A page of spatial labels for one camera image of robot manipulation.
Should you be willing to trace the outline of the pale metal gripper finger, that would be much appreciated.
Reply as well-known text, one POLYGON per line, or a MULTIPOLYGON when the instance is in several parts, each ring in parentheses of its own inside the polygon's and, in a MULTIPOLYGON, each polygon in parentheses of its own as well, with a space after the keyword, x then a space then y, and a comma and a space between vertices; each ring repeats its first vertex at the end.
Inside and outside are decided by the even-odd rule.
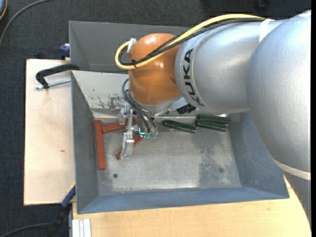
POLYGON ((130 158, 133 154, 135 139, 133 132, 125 132, 123 134, 122 151, 120 159, 130 158))
POLYGON ((123 103, 119 113, 118 113, 118 123, 120 125, 125 124, 127 119, 130 116, 130 111, 131 111, 131 105, 128 103, 123 103))

